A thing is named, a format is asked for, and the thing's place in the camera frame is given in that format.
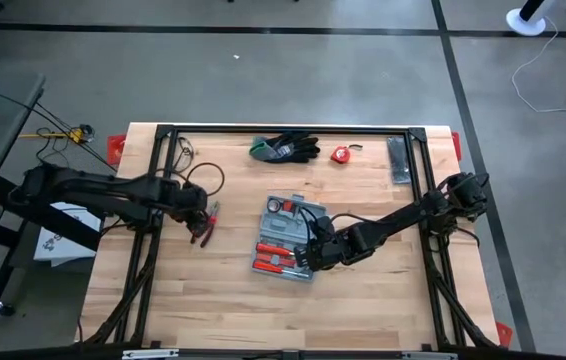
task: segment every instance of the white cable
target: white cable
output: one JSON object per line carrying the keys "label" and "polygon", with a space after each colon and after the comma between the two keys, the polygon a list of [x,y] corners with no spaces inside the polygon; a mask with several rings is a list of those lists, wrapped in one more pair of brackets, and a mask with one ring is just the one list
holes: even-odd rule
{"label": "white cable", "polygon": [[549,113],[549,112],[566,112],[566,109],[545,109],[545,110],[538,110],[537,108],[535,108],[532,104],[530,104],[529,101],[527,101],[523,95],[521,95],[521,91],[519,90],[518,85],[516,85],[516,75],[519,73],[519,71],[521,71],[521,69],[523,69],[524,67],[532,64],[533,62],[535,62],[536,60],[538,60],[538,58],[541,57],[541,55],[543,55],[543,53],[545,52],[545,49],[547,49],[548,45],[550,45],[552,43],[552,41],[554,41],[554,39],[556,39],[557,36],[559,36],[559,29],[556,27],[556,24],[554,24],[554,21],[552,21],[552,19],[550,19],[549,17],[545,17],[547,19],[547,21],[550,22],[550,24],[552,24],[552,26],[554,27],[554,36],[552,36],[552,38],[545,43],[545,45],[543,45],[543,48],[541,49],[541,52],[539,52],[538,55],[536,55],[532,60],[526,62],[525,64],[519,66],[518,69],[516,69],[516,71],[514,72],[514,74],[512,74],[512,85],[514,85],[514,89],[516,89],[516,95],[519,96],[519,98],[521,98],[521,100],[523,100],[523,102],[525,102],[527,104],[527,106],[530,107],[530,109],[534,110],[537,113]]}

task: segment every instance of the work glove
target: work glove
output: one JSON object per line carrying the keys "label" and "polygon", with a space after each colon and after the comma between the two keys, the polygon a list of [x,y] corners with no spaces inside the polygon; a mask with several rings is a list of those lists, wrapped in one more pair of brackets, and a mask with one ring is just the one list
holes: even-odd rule
{"label": "work glove", "polygon": [[316,146],[318,141],[307,132],[287,132],[272,139],[255,136],[250,156],[273,164],[307,163],[321,152]]}

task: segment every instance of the screwdriver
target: screwdriver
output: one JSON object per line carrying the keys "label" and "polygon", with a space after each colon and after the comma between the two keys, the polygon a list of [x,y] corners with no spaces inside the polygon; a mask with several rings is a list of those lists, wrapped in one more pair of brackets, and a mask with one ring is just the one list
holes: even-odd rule
{"label": "screwdriver", "polygon": [[260,262],[258,260],[254,261],[254,264],[252,265],[252,267],[255,268],[255,269],[259,269],[259,270],[275,272],[277,274],[288,274],[288,275],[293,275],[293,276],[298,276],[298,277],[303,277],[303,278],[310,277],[308,274],[297,273],[297,272],[289,271],[289,270],[283,270],[276,265]]}
{"label": "screwdriver", "polygon": [[286,248],[281,248],[278,246],[265,245],[261,243],[256,244],[256,251],[266,252],[275,255],[282,255],[282,256],[294,256],[294,251],[290,251]]}
{"label": "screwdriver", "polygon": [[[256,260],[262,260],[269,263],[272,262],[272,255],[257,253]],[[296,265],[296,261],[287,258],[279,258],[279,264],[287,267],[294,267]]]}

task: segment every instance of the table leg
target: table leg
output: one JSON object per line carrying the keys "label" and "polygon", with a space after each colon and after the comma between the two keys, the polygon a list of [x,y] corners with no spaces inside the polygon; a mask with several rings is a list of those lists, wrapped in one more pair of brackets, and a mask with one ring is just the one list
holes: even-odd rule
{"label": "table leg", "polygon": [[7,255],[3,259],[3,263],[0,268],[0,314],[3,316],[10,316],[14,314],[14,307],[5,301],[1,301],[3,298],[3,293],[7,287],[10,277],[12,276],[12,271],[14,268],[10,266],[10,259],[16,250],[16,246],[19,242],[19,232],[8,229],[0,225],[0,245],[5,246],[9,249]]}
{"label": "table leg", "polygon": [[68,238],[75,243],[96,251],[100,232],[83,224],[81,221],[55,209],[49,204],[19,204],[12,201],[10,193],[16,185],[0,176],[0,205],[27,221],[40,225],[53,233]]}

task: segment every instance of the red tape measure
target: red tape measure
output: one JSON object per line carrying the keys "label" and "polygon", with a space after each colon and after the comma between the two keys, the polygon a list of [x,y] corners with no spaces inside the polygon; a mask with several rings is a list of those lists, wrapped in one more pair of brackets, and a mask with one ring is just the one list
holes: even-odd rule
{"label": "red tape measure", "polygon": [[332,160],[339,164],[345,164],[350,160],[350,149],[347,146],[338,146],[332,153]]}

